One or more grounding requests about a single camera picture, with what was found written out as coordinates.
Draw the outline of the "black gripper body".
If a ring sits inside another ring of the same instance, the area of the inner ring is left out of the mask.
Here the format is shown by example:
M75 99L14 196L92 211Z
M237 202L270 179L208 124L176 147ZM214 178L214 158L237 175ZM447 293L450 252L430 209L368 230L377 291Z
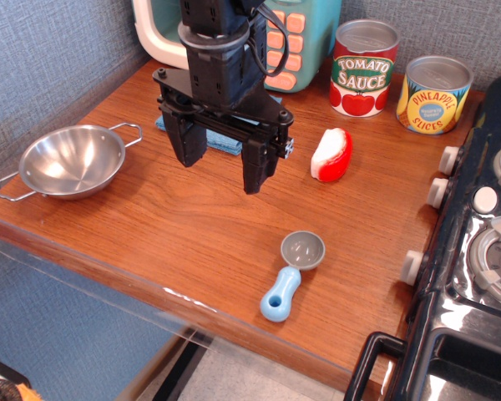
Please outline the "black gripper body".
M193 114L206 129L242 144L270 144L278 158L287 158L293 149L288 134L293 115L264 88L272 74L266 67L266 46L241 44L215 52L191 48L188 56L189 69L154 73L160 110Z

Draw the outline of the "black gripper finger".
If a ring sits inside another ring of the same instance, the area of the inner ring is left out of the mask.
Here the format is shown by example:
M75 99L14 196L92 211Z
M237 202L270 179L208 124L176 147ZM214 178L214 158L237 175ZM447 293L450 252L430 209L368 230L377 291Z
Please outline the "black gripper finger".
M274 146L248 140L242 145L244 191L247 195L260 192L262 184L275 174L278 155Z
M191 167L207 151L206 128L195 122L193 114L162 109L165 131L177 160L184 167Z

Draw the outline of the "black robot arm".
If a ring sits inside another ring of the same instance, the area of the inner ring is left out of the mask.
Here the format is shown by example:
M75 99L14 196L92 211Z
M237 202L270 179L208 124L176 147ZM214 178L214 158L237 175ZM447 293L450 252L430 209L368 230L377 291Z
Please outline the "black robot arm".
M267 25L286 28L262 1L183 1L180 41L188 70L158 69L159 108L179 162L190 167L207 151L212 130L242 145L244 190L260 191L277 161L293 149L293 114L275 101L264 82L280 74L266 68Z

